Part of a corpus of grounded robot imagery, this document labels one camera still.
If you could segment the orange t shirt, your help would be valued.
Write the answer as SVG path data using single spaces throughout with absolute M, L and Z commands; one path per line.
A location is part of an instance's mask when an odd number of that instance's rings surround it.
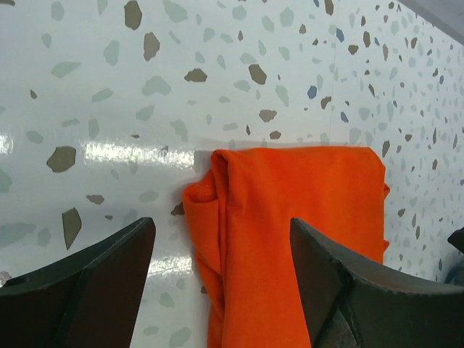
M 385 167 L 367 147 L 218 149 L 182 196 L 211 301 L 209 347 L 308 347 L 290 247 L 299 218 L 382 262 Z

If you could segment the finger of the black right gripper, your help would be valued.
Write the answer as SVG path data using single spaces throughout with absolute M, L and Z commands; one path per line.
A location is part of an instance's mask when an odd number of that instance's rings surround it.
M 464 228 L 454 231 L 447 239 L 459 252 L 464 253 Z

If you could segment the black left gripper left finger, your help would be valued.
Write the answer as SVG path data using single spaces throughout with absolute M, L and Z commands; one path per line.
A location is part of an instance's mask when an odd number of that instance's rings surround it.
M 143 217 L 1 288 L 2 347 L 129 347 L 156 227 Z

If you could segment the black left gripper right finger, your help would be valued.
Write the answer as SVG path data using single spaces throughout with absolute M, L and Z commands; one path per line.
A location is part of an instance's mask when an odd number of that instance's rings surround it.
M 292 219 L 312 347 L 462 347 L 463 288 L 402 273 Z

